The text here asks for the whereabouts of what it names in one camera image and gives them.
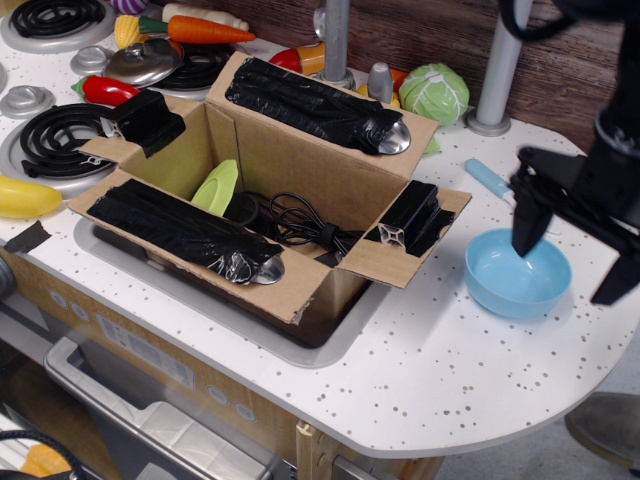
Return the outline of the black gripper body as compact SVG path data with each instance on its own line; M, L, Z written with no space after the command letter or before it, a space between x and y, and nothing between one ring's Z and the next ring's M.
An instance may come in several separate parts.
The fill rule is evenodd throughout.
M620 255L639 255L639 109L607 105L596 116L588 155L525 146L510 180L514 193L536 200Z

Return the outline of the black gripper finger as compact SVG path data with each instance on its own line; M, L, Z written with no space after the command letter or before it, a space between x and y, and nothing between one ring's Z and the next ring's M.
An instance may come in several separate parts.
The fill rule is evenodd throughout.
M613 305L638 285L639 255L620 255L591 297L591 302L596 305Z
M518 190L515 200L511 243L515 252L524 257L541 240L553 217L553 211L539 203L528 189Z

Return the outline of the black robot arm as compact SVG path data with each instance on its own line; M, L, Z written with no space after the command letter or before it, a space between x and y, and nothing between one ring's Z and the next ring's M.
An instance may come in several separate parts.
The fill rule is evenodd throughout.
M525 42L554 36L580 20L621 22L625 30L610 101L594 120L588 154L567 156L523 147L510 179L516 207L512 246L520 256L541 240L558 216L619 254L591 301L612 305L639 283L639 4L559 1L561 17L534 29L518 25L515 4L500 4L509 33Z

